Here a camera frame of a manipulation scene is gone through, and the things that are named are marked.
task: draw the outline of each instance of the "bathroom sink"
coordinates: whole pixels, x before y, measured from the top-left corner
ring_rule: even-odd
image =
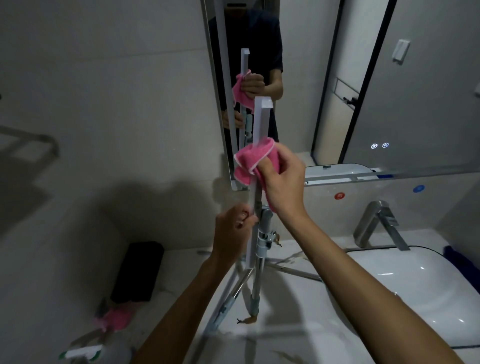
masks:
[[[441,254],[422,247],[348,253],[450,346],[480,345],[480,294]]]

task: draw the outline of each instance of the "black door frame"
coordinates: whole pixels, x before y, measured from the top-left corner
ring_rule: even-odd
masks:
[[[348,144],[350,143],[350,140],[353,135],[353,131],[355,129],[355,125],[357,123],[357,119],[360,114],[360,110],[363,104],[363,101],[365,99],[365,94],[367,93],[368,85],[370,83],[370,80],[372,79],[373,71],[375,70],[375,65],[377,64],[378,56],[380,55],[380,50],[382,49],[382,45],[385,40],[385,35],[388,30],[388,26],[390,25],[390,21],[392,20],[393,12],[395,10],[397,0],[389,0],[387,7],[385,9],[385,14],[384,18],[382,20],[382,24],[380,25],[380,29],[378,31],[377,35],[377,40],[375,41],[375,45],[373,46],[373,51],[372,51],[372,56],[370,57],[370,62],[367,67],[367,71],[365,73],[365,78],[363,79],[363,83],[360,89],[357,105],[355,107],[355,110],[353,111],[352,119],[350,121],[350,125],[348,126],[348,131],[347,135],[345,136],[345,140],[343,142],[342,146],[342,151],[340,152],[340,158],[338,159],[338,164],[342,164],[343,160],[345,158],[345,154],[347,153],[348,149]],[[340,21],[342,18],[342,12],[343,12],[343,7],[345,4],[345,0],[340,0],[340,4],[338,6],[338,14],[337,14],[337,19],[335,23],[335,30],[334,30],[334,35],[332,38],[332,46],[330,48],[330,56],[328,58],[328,64],[327,64],[327,70],[325,73],[325,81],[324,81],[324,87],[322,91],[322,97],[320,99],[320,107],[318,110],[318,116],[317,116],[317,124],[315,125],[315,131],[313,133],[313,143],[312,143],[312,149],[310,151],[310,156],[312,157],[313,161],[315,162],[315,165],[319,165],[317,161],[315,160],[315,156],[313,155],[315,151],[315,145],[317,141],[317,134],[318,134],[318,129],[320,126],[320,119],[322,116],[322,110],[324,107],[324,102],[325,102],[325,96],[328,88],[328,81],[330,78],[330,72],[332,68],[332,61],[333,61],[333,56],[334,56],[334,51],[335,51],[335,46],[336,46],[336,39],[338,35],[338,29],[340,27]]]

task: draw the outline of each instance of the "light switch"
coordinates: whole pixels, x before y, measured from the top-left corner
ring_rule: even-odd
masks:
[[[401,39],[396,44],[395,50],[393,51],[393,60],[397,61],[398,63],[402,63],[405,55],[407,54],[407,50],[410,47],[410,41],[406,39]]]

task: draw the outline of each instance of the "hand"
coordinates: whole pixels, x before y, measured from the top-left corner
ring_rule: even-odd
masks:
[[[243,116],[238,111],[234,110],[235,115],[235,127],[238,129],[243,128]],[[225,129],[230,129],[230,125],[228,124],[228,114],[226,110],[222,111],[222,123]]]
[[[257,223],[255,215],[250,216],[247,204],[237,204],[227,212],[218,214],[215,219],[215,237],[209,259],[216,266],[230,269],[245,251],[252,227]]]
[[[262,96],[265,91],[264,77],[256,73],[245,76],[240,84],[240,90],[245,92],[251,99],[254,99],[255,96]]]
[[[270,203],[281,220],[304,216],[305,163],[283,144],[276,143],[276,149],[280,159],[280,174],[275,171],[268,158],[263,158],[258,164],[258,169],[265,179]]]

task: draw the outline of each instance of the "faucet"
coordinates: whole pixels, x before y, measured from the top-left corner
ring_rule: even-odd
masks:
[[[392,210],[390,210],[388,203],[383,200],[372,201],[367,205],[360,222],[353,232],[355,244],[362,249],[366,248],[368,240],[377,227],[378,222],[382,223],[399,250],[410,250],[395,228],[395,226],[398,226],[398,222],[395,216],[393,216]]]

